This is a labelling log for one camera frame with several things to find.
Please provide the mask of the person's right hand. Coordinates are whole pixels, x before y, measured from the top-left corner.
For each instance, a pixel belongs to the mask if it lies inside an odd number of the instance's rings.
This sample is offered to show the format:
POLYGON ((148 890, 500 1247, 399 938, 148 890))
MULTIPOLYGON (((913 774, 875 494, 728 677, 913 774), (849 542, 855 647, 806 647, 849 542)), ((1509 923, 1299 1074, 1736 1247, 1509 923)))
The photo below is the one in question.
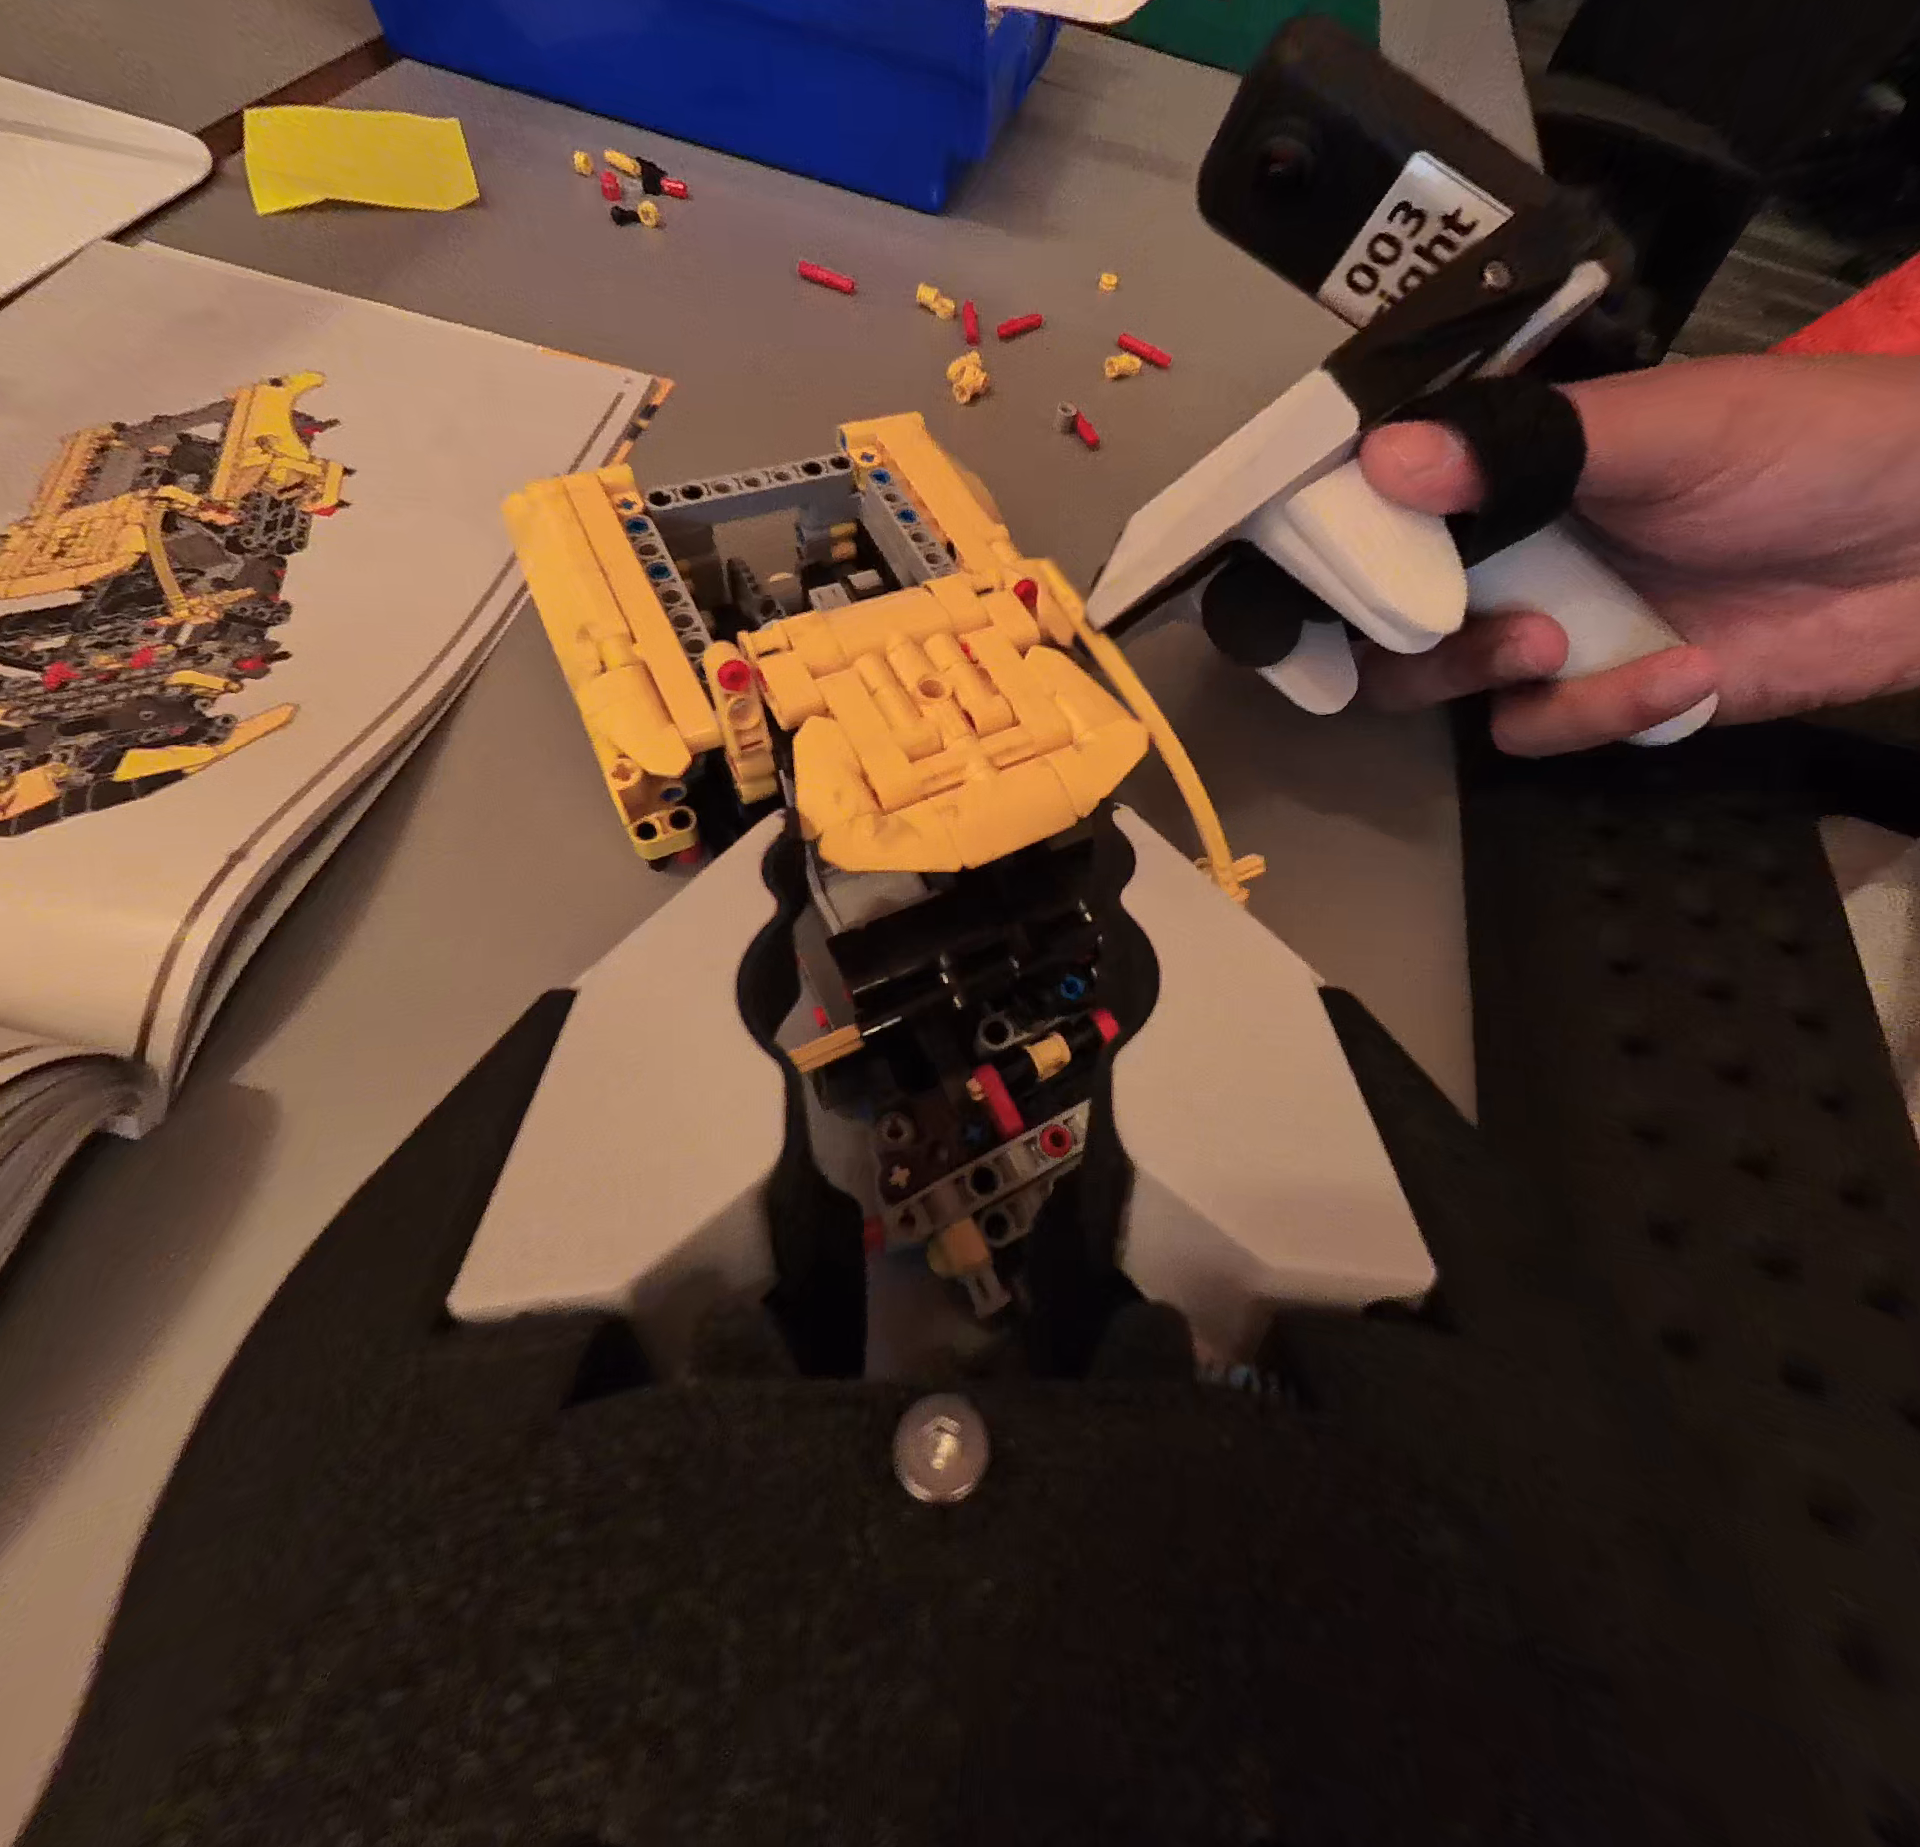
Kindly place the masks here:
POLYGON ((1918 357, 1732 354, 1563 388, 1575 512, 1680 648, 1575 677, 1563 628, 1476 615, 1440 647, 1368 648, 1380 708, 1490 698, 1506 755, 1589 751, 1705 698, 1716 727, 1918 690, 1918 357))

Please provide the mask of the white sign stand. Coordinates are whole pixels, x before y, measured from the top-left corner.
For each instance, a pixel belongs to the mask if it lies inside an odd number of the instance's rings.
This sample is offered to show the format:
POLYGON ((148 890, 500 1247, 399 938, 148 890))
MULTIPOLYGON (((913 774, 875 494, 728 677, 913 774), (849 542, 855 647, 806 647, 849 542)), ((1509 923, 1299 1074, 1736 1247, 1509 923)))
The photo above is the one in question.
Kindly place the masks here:
POLYGON ((193 192, 212 168, 188 132, 3 79, 3 299, 193 192))

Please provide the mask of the yellow paper sheet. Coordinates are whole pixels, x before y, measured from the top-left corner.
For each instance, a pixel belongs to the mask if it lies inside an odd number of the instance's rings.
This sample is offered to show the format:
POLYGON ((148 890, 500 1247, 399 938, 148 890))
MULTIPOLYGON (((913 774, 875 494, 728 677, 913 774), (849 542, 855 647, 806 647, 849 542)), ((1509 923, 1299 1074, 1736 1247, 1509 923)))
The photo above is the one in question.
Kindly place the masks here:
POLYGON ((346 105, 250 105, 242 166, 253 211, 308 205, 459 211, 479 201, 453 118, 346 105))

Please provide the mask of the person's white shirt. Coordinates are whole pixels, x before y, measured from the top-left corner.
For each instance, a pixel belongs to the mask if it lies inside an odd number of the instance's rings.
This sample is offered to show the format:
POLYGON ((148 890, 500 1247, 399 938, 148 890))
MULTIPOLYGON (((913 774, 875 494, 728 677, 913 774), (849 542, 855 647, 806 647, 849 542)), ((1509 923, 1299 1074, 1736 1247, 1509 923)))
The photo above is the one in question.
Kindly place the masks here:
POLYGON ((1918 840, 1853 817, 1822 821, 1822 850, 1918 1123, 1918 840))

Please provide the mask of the blue plastic bin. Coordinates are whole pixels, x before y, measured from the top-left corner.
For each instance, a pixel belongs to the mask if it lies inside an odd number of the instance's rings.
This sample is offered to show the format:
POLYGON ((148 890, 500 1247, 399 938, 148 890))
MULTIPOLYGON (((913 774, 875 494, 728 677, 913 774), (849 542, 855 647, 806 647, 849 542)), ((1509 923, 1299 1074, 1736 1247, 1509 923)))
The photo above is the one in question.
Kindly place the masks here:
POLYGON ((368 0, 389 45, 882 204, 943 211, 1060 35, 989 0, 368 0))

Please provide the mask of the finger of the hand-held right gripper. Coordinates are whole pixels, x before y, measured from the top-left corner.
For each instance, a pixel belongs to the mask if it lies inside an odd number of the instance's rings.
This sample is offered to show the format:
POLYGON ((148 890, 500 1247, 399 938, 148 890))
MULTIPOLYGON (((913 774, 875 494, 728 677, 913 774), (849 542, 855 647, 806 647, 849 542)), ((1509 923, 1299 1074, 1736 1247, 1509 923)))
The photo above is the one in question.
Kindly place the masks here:
POLYGON ((1359 408, 1339 379, 1329 369, 1293 379, 1123 522, 1085 594, 1092 628, 1112 635, 1269 501, 1350 461, 1358 444, 1359 408))

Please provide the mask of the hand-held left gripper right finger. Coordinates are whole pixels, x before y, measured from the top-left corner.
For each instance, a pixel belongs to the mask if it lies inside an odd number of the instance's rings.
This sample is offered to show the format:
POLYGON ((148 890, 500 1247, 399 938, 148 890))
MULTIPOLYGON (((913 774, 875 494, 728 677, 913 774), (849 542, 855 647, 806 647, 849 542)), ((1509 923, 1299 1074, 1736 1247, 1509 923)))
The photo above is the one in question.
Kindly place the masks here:
POLYGON ((1175 1306, 1212 1364, 1286 1312, 1423 1300, 1436 1260, 1319 977, 1129 805, 1092 854, 1120 1036, 1028 1239, 1043 1357, 1080 1370, 1129 1300, 1175 1306))

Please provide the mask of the yellow toy brick car model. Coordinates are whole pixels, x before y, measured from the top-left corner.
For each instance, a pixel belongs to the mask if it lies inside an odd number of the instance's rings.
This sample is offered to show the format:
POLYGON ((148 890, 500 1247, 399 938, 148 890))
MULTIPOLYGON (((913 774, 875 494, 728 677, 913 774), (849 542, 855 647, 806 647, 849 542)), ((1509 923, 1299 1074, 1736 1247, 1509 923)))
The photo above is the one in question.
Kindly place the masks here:
POLYGON ((636 857, 798 827, 789 1057, 865 1137, 869 1247, 1003 1319, 1120 1036, 1092 817, 1148 728, 918 414, 652 488, 610 461, 503 517, 636 857))

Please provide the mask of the instruction booklet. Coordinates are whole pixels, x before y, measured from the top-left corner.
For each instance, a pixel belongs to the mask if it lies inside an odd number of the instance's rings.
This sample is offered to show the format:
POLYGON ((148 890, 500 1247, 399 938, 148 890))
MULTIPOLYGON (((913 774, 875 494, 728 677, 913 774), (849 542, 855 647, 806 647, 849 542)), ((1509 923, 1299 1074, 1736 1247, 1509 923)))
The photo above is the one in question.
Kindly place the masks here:
POLYGON ((670 382, 93 242, 3 307, 3 1259, 523 602, 503 504, 670 382))

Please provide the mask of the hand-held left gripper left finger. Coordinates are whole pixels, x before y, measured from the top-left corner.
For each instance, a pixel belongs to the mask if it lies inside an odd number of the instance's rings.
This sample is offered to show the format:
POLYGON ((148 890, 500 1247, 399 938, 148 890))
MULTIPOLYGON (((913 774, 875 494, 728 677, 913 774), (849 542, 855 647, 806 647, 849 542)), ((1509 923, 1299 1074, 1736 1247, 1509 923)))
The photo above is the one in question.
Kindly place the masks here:
POLYGON ((766 814, 573 986, 469 1251, 463 1326, 605 1316, 653 1376, 762 1312, 802 1376, 869 1356, 863 1209, 818 1166, 800 1070, 802 843, 766 814))

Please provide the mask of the black office chair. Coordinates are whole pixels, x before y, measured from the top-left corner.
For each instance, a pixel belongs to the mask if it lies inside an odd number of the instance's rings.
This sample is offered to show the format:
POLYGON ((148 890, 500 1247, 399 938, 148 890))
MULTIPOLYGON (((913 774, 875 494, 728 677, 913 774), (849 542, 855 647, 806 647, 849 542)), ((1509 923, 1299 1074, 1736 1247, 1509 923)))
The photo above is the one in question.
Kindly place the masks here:
POLYGON ((1549 59, 1549 174, 1630 241, 1593 352, 1656 367, 1752 216, 1918 255, 1918 0, 1579 0, 1549 59))

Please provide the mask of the yellow axle with black connector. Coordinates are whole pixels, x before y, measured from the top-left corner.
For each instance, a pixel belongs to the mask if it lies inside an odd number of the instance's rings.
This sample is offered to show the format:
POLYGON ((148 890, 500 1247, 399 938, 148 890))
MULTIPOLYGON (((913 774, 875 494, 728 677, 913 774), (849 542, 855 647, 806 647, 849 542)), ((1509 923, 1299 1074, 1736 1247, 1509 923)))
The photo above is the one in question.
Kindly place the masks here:
POLYGON ((1195 761, 1189 757, 1179 735, 1168 724, 1162 705, 1155 700, 1152 690, 1139 680, 1123 648, 1115 638, 1095 628, 1082 607, 1075 607, 1075 635, 1082 644, 1085 655, 1095 660, 1106 684, 1118 698, 1132 708, 1139 727, 1148 731, 1148 741, 1175 781, 1189 821, 1199 838, 1202 854, 1226 861, 1235 854, 1229 847, 1226 827, 1212 803, 1209 785, 1202 784, 1195 761))

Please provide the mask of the grey desk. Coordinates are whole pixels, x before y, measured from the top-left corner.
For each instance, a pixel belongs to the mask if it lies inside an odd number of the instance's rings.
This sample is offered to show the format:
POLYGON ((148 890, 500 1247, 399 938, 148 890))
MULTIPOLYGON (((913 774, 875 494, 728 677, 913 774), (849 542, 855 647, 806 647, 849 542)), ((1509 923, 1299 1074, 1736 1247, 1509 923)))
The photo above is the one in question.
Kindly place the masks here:
MULTIPOLYGON (((1095 568, 1123 517, 1330 342, 1192 208, 1229 78, 1065 31, 945 216, 726 155, 648 145, 692 184, 656 235, 568 172, 629 132, 418 62, 375 75, 365 0, 8 0, 3 72, 50 35, 129 35, 58 91, 229 152, 250 88, 458 114, 482 201, 446 216, 262 221, 218 166, 135 241, 676 379, 666 477, 779 461, 836 419, 926 408, 940 281, 992 308, 1138 328, 1168 378, 1109 394, 1082 451, 1025 405, 943 419, 1023 547, 1095 568), (856 295, 810 289, 813 261, 856 295)), ((349 1194, 546 988, 669 890, 625 850, 532 615, 372 803, 238 980, 166 1123, 66 1170, 3 1279, 3 1842, 53 1770, 160 1489, 253 1319, 349 1194)))

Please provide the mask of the scattered small brick pins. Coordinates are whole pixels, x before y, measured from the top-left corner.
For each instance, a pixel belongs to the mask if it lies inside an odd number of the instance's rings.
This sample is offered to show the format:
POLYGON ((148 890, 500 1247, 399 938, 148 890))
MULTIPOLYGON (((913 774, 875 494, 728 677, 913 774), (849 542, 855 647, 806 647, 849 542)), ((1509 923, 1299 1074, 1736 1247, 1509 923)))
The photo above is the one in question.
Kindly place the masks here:
POLYGON ((1058 307, 992 308, 940 281, 913 281, 912 307, 938 345, 928 397, 955 411, 1025 405, 1082 451, 1102 451, 1109 394, 1168 378, 1175 354, 1138 328, 1070 321, 1058 307))

